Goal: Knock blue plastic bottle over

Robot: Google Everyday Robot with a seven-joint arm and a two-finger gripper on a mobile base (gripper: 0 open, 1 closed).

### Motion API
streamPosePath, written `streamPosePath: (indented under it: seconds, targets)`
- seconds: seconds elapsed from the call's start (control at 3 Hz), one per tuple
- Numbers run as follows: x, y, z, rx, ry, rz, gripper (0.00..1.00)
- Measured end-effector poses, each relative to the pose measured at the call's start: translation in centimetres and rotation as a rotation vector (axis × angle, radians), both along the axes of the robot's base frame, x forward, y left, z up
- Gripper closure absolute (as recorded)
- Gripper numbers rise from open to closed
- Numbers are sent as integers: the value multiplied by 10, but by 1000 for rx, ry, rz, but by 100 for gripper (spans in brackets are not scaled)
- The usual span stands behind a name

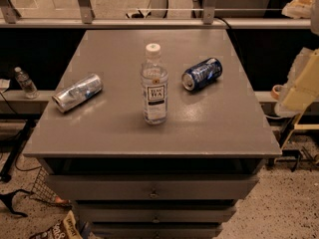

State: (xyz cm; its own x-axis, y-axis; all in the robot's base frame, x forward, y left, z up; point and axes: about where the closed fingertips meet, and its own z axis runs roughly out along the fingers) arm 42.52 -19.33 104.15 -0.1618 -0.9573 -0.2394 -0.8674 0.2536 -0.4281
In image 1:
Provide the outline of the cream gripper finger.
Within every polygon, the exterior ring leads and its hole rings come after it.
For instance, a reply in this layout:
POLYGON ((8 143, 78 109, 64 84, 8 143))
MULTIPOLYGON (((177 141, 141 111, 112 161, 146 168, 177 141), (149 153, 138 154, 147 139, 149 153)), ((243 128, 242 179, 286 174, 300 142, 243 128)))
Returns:
POLYGON ((283 85, 275 113, 292 118, 303 113, 319 97, 319 49, 302 48, 283 85))

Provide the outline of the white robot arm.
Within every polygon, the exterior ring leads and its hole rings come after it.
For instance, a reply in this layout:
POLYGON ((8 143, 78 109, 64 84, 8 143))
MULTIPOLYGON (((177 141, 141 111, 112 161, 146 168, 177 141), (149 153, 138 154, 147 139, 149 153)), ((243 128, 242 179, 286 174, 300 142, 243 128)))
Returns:
MULTIPOLYGON (((318 33, 318 0, 292 0, 282 9, 282 14, 293 19, 309 18, 311 31, 318 33)), ((279 92, 275 113, 292 118, 304 112, 318 97, 319 49, 302 48, 279 92)))

